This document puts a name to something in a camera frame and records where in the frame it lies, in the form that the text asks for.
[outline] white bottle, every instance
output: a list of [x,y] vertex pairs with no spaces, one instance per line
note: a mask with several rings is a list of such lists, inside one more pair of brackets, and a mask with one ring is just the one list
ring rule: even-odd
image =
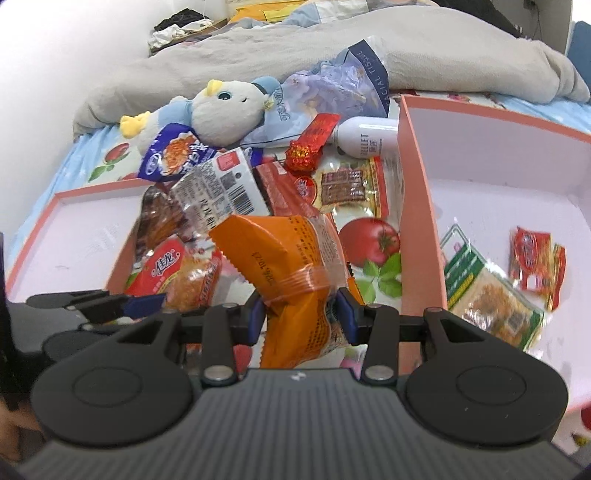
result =
[[354,158],[386,156],[397,151],[398,120],[354,116],[335,127],[331,140],[335,147]]

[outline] plush toy head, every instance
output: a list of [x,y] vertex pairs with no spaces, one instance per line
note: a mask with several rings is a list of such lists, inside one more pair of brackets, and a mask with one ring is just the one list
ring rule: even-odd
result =
[[279,82],[271,77],[252,83],[211,80],[192,100],[191,125],[206,145],[232,145],[260,123],[276,87]]

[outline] yellow plush foot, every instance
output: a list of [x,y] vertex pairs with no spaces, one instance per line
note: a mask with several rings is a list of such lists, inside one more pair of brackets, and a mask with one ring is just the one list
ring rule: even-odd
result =
[[121,120],[119,121],[119,130],[121,131],[121,135],[123,135],[125,138],[135,137],[144,129],[146,123],[148,122],[149,116],[150,112],[144,112],[136,116],[122,116]]

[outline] plush toy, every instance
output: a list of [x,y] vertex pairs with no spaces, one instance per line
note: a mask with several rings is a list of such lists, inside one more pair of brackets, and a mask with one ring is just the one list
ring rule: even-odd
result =
[[262,121],[272,105],[271,94],[279,85],[273,77],[260,77],[252,83],[210,80],[193,100],[179,96],[153,113],[123,116],[121,134],[134,139],[141,155],[171,123],[193,127],[206,145],[228,147]]

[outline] black cloth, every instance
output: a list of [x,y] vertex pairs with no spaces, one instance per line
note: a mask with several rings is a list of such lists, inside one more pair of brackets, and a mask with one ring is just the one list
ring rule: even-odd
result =
[[435,2],[440,7],[453,8],[480,18],[494,25],[496,28],[500,28],[508,34],[513,35],[515,38],[522,36],[517,28],[515,28],[515,25],[495,8],[491,0],[435,0]]
[[203,20],[204,17],[199,12],[195,10],[191,10],[190,8],[185,8],[178,13],[175,13],[172,17],[167,18],[166,20],[162,20],[158,25],[154,27],[156,31],[164,30],[165,28],[170,27],[171,25],[177,24],[179,27],[184,27],[185,25],[189,25],[191,22],[196,22],[197,20]]

